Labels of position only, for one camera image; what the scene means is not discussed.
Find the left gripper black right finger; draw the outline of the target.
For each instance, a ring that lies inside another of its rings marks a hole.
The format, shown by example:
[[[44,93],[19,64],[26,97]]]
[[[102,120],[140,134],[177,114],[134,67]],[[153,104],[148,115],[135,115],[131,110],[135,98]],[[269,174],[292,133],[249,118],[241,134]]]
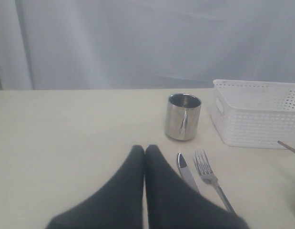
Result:
[[[157,145],[145,151],[145,187],[151,229],[246,229],[239,216],[207,200],[171,168]]]

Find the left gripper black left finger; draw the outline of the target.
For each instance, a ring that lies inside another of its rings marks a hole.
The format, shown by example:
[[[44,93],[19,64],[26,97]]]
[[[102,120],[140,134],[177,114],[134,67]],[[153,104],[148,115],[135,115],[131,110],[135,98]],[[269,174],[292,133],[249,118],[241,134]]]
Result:
[[[49,229],[141,229],[145,153],[134,145],[118,171],[96,193],[55,216]]]

